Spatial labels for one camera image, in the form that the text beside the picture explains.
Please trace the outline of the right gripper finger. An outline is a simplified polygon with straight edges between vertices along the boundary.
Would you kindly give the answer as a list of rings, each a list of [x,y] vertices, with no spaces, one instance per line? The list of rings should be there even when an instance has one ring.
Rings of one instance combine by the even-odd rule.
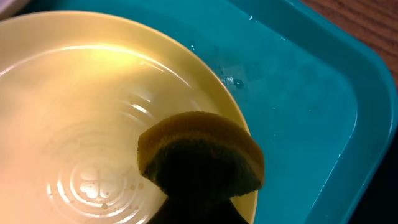
[[[199,202],[169,197],[147,224],[248,224],[230,199]]]

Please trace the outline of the green yellow sponge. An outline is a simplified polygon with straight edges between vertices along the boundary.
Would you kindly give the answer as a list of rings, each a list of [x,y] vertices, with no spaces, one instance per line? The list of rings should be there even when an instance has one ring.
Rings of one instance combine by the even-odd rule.
[[[264,156],[251,135],[209,112],[176,114],[143,132],[137,163],[143,177],[175,198],[231,198],[265,182]]]

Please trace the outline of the yellow-green rimmed plate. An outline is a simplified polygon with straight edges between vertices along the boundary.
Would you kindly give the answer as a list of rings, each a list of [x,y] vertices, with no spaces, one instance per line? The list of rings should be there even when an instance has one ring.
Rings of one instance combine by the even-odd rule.
[[[137,140],[177,113],[245,126],[221,80],[122,17],[50,11],[1,22],[1,222],[147,223],[165,200]]]

